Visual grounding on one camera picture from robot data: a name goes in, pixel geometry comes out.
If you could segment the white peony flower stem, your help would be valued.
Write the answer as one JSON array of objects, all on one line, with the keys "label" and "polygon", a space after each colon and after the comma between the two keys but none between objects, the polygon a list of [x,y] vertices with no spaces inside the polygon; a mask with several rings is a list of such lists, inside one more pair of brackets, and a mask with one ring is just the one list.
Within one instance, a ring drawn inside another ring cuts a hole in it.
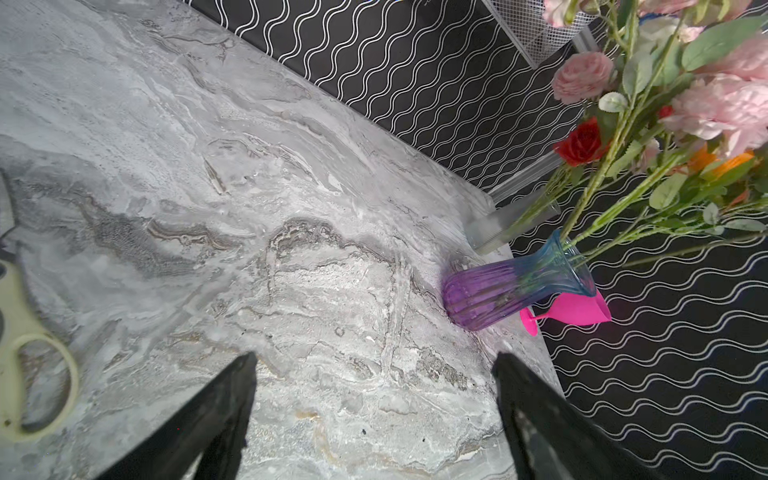
[{"label": "white peony flower stem", "polygon": [[588,266],[600,256],[618,248],[629,246],[651,237],[664,237],[670,241],[691,237],[697,243],[690,247],[662,252],[639,260],[624,260],[626,267],[642,265],[658,259],[680,257],[716,246],[767,236],[767,197],[744,198],[731,203],[706,201],[701,204],[678,203],[653,213],[646,206],[637,218],[616,237],[578,257],[580,266]]}]

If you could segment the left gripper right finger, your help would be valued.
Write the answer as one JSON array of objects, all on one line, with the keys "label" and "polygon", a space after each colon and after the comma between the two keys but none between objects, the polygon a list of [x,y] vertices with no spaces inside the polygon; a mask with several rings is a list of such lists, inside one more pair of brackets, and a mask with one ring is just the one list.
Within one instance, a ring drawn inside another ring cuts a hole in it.
[{"label": "left gripper right finger", "polygon": [[586,419],[517,356],[500,353],[492,374],[519,479],[658,479]]}]

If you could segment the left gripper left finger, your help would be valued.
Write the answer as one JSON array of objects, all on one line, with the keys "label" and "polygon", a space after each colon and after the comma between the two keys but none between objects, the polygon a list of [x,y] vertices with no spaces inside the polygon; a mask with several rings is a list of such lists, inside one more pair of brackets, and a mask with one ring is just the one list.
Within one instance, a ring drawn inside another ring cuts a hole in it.
[{"label": "left gripper left finger", "polygon": [[234,479],[239,471],[257,389],[257,357],[235,358],[201,391],[102,479]]}]

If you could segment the orange yellow rose stem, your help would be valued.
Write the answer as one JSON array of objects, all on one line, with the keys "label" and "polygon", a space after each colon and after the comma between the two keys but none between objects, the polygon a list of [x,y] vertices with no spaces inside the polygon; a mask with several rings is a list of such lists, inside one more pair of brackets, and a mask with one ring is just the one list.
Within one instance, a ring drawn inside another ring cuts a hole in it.
[{"label": "orange yellow rose stem", "polygon": [[767,197],[767,160],[750,150],[729,160],[718,158],[705,147],[691,155],[669,153],[578,237],[586,239],[606,232],[622,219],[628,222],[623,231],[646,206],[655,213],[678,203],[710,200],[723,204],[762,195]]}]

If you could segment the red pink rose stem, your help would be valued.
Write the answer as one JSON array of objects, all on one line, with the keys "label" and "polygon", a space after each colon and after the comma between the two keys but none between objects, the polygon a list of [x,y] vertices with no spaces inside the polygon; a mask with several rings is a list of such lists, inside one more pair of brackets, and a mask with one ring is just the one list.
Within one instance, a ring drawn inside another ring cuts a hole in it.
[{"label": "red pink rose stem", "polygon": [[748,150],[767,160],[767,36],[723,23],[681,48],[672,74],[681,82],[653,98],[650,108],[662,131],[658,153],[645,152],[624,173],[644,175],[669,153],[694,154],[705,147],[729,160]]}]

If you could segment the purple blue glass vase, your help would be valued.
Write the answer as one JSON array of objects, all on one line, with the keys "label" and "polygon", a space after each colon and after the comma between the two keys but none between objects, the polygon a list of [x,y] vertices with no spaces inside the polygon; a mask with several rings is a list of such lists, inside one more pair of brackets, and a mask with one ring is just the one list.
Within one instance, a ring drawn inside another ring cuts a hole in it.
[{"label": "purple blue glass vase", "polygon": [[597,287],[585,256],[556,229],[532,254],[450,275],[442,285],[442,303],[454,324],[479,331],[562,293],[592,298]]}]

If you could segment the small pink rose stem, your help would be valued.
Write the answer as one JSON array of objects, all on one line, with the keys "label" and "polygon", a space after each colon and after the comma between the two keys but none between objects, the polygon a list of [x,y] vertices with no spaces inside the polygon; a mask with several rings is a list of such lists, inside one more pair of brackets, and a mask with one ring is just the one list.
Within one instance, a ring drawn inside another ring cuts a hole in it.
[{"label": "small pink rose stem", "polygon": [[606,90],[614,63],[601,52],[571,56],[555,73],[551,87],[554,98],[569,105],[595,97]]}]

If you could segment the frosted clear glass vase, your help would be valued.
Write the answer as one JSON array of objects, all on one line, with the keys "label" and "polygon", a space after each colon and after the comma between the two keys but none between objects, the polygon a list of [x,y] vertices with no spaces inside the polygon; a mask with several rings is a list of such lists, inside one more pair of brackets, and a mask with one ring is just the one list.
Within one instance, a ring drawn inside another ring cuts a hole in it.
[{"label": "frosted clear glass vase", "polygon": [[465,227],[469,245],[487,255],[561,212],[555,199],[541,188]]}]

